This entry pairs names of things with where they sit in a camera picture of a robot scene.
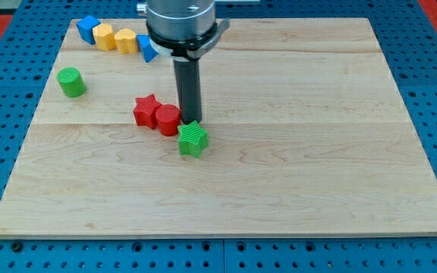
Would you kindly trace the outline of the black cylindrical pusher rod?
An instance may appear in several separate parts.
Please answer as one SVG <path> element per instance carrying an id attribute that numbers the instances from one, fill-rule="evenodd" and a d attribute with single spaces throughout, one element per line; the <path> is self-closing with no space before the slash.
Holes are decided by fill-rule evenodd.
<path id="1" fill-rule="evenodd" d="M 200 63 L 173 61 L 181 120 L 184 124 L 202 120 Z"/>

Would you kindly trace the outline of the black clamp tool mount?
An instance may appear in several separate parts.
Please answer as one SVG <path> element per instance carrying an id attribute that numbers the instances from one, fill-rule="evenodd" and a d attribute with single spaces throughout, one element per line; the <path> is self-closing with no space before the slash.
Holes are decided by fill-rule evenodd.
<path id="1" fill-rule="evenodd" d="M 193 39 L 172 40 L 161 37 L 146 22 L 149 41 L 152 48 L 160 55 L 172 58 L 175 61 L 198 61 L 203 55 L 211 51 L 219 42 L 222 34 L 230 27 L 230 19 L 226 18 L 212 27 L 204 34 Z"/>

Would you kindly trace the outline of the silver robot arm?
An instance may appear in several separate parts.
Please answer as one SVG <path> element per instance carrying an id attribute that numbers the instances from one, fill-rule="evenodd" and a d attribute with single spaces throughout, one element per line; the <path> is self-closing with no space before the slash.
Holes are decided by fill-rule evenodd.
<path id="1" fill-rule="evenodd" d="M 173 61 L 182 122 L 200 122 L 200 59 L 218 44 L 230 20 L 217 20 L 215 0 L 147 0 L 137 4 L 137 13 L 146 18 L 152 48 Z"/>

